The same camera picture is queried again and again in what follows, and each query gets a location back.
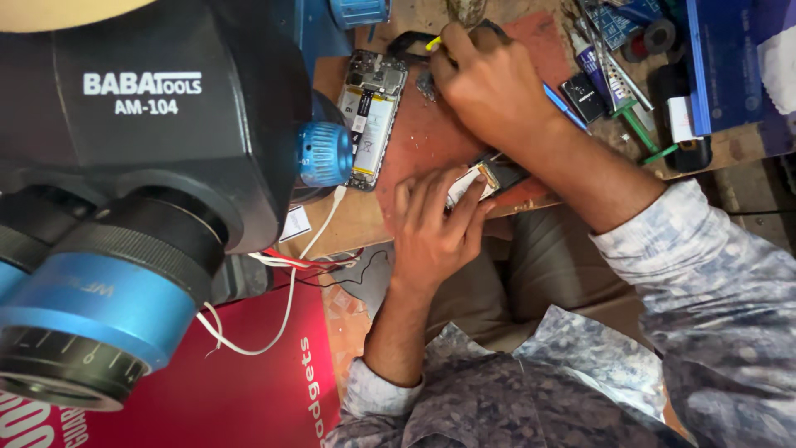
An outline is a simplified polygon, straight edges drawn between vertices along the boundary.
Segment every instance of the workbench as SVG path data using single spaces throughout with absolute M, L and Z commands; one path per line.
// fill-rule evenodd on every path
M 566 29 L 571 23 L 562 13 L 560 1 L 491 0 L 485 14 L 485 18 L 501 24 L 509 36 L 529 45 L 540 76 L 552 86 L 559 85 L 579 72 Z M 444 0 L 394 2 L 390 21 L 377 25 L 370 41 L 369 27 L 356 30 L 356 47 L 385 53 L 389 42 L 404 31 L 438 34 L 449 21 Z M 644 92 L 647 92 L 646 78 L 649 73 L 667 63 L 665 55 L 649 57 L 642 63 L 629 64 L 618 52 L 615 54 L 622 67 Z M 346 57 L 321 58 L 315 69 L 314 87 L 335 102 L 343 85 L 347 62 Z M 365 193 L 349 188 L 334 219 L 307 254 L 308 258 L 390 241 L 392 189 L 396 182 L 433 167 L 450 167 L 469 162 L 474 154 L 484 148 L 482 143 L 458 123 L 444 100 L 429 103 L 419 94 L 415 78 L 420 69 L 416 65 L 411 68 L 376 190 Z M 596 139 L 602 140 L 633 161 L 649 156 L 640 141 L 635 138 L 625 141 L 622 138 L 624 134 L 633 133 L 621 120 L 603 117 L 592 123 L 589 129 Z M 747 124 L 712 134 L 712 151 L 713 160 L 708 170 L 766 157 L 757 124 Z M 669 169 L 663 159 L 644 166 L 644 169 L 664 180 L 683 175 Z M 499 196 L 497 207 L 490 213 L 490 218 L 559 202 L 554 193 L 532 179 Z M 331 204 L 330 195 L 306 205 L 312 231 L 280 244 L 278 250 L 293 257 L 298 256 L 328 215 Z

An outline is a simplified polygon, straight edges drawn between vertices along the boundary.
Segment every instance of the yellow tool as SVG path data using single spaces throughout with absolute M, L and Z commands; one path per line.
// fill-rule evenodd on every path
M 431 47 L 433 47 L 436 44 L 442 43 L 442 41 L 443 41 L 443 37 L 442 36 L 434 37 L 433 41 L 428 42 L 426 44 L 426 51 L 431 51 Z

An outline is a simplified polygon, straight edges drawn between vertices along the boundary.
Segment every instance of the hand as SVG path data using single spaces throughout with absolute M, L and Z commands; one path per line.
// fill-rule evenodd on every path
M 392 285 L 429 301 L 439 285 L 481 251 L 486 214 L 494 203 L 478 200 L 486 187 L 479 175 L 459 199 L 450 216 L 444 214 L 447 192 L 466 167 L 435 170 L 396 186 L 395 251 Z
M 479 139 L 511 156 L 527 150 L 538 132 L 549 132 L 548 125 L 563 118 L 544 94 L 521 43 L 502 41 L 486 27 L 468 36 L 457 22 L 443 28 L 442 42 L 447 54 L 434 51 L 431 73 L 445 100 Z

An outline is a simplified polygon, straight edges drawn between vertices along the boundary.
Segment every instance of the shirt cuff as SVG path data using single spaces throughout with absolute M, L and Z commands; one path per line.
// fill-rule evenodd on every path
M 424 375 L 418 386 L 398 387 L 373 373 L 365 361 L 357 357 L 349 367 L 348 392 L 342 407 L 359 419 L 369 415 L 400 417 L 412 410 L 425 383 Z
M 672 185 L 630 221 L 591 240 L 611 268 L 630 281 L 628 277 L 703 259 L 722 246 L 729 227 L 727 215 L 710 207 L 697 181 L 689 180 Z

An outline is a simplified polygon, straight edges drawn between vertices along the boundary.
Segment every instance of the blue screwdriver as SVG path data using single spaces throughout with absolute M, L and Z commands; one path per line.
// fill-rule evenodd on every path
M 562 100 L 560 96 L 556 95 L 556 93 L 552 91 L 546 82 L 543 82 L 542 85 L 544 86 L 544 93 L 548 96 L 548 98 L 550 98 L 550 101 L 552 101 L 552 103 L 555 104 L 559 110 L 567 114 L 575 126 L 583 129 L 588 135 L 591 135 L 591 132 L 589 132 L 589 130 L 586 128 L 586 124 L 572 110 L 570 110 L 566 101 Z

